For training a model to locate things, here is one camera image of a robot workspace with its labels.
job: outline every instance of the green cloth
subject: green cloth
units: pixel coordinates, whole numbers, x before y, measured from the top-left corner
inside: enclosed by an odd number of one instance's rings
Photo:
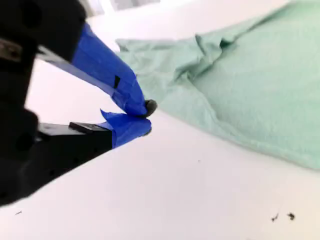
[[[170,115],[320,169],[319,24],[320,2],[295,1],[190,39],[118,40],[118,55]]]

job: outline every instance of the white surface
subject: white surface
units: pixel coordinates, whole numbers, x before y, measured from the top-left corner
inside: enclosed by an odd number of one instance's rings
[[[199,0],[175,10],[168,5],[149,6],[90,22],[110,43],[114,37],[180,38],[280,4]],[[102,121],[99,108],[118,111],[97,88],[41,61],[35,66],[27,105],[42,121],[52,123],[96,123]],[[161,111],[151,121],[150,136],[106,153],[32,197],[1,208],[0,239],[320,238],[319,172],[247,151]],[[296,215],[294,221],[286,216],[289,212]]]

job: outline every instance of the cloth fold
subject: cloth fold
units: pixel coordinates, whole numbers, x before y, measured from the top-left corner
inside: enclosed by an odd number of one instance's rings
[[[248,149],[320,169],[319,1],[190,39],[119,40],[146,98]]]

